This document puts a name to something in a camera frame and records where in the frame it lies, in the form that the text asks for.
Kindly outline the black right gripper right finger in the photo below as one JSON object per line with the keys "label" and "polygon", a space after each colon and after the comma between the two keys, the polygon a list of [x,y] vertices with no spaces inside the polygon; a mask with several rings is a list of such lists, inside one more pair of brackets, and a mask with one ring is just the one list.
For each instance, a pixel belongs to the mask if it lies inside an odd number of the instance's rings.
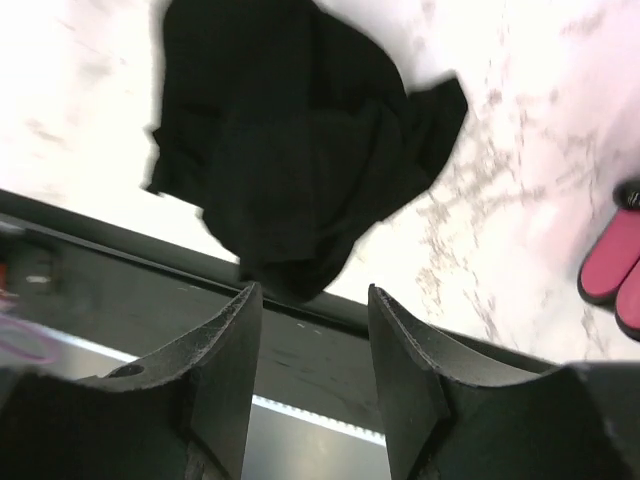
{"label": "black right gripper right finger", "polygon": [[369,339],[395,479],[635,479],[639,366],[553,365],[455,336],[371,286]]}

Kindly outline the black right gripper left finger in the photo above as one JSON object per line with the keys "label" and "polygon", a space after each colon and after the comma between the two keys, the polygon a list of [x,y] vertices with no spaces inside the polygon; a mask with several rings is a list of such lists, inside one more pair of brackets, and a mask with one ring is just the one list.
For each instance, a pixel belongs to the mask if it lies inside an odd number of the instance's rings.
{"label": "black right gripper left finger", "polygon": [[251,285],[214,318],[104,377],[1,372],[5,479],[237,479],[261,336]]}

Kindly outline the black and pink drawer box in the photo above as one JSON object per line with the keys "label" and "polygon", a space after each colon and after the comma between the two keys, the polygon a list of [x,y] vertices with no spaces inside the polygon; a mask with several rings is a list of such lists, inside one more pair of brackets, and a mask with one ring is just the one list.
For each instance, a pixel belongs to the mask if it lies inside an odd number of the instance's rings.
{"label": "black and pink drawer box", "polygon": [[579,270],[581,298],[614,314],[619,329],[639,339],[639,179],[613,190],[617,210]]}

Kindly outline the black t shirt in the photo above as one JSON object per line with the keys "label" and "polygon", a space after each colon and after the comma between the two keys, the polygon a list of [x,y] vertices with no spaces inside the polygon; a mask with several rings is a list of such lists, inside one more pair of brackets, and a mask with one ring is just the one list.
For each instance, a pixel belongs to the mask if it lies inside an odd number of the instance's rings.
{"label": "black t shirt", "polygon": [[240,278],[290,300],[434,183],[467,113],[456,78],[407,92],[378,44],[311,1],[175,0],[160,35],[146,188],[197,206]]}

